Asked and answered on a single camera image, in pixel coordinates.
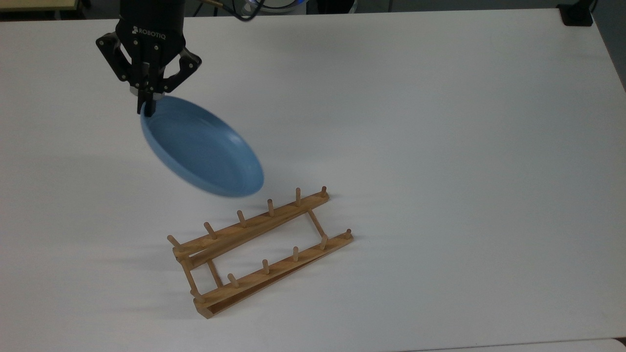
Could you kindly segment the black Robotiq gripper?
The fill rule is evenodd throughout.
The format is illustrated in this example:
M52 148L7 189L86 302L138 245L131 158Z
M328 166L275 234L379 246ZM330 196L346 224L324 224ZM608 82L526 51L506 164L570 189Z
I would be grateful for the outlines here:
M119 81L127 82L136 93L138 114L147 102L151 117L157 95L172 93L201 66L201 58L184 47L184 18L183 0L121 0L116 33L95 41ZM178 73L164 78L166 65L178 55Z

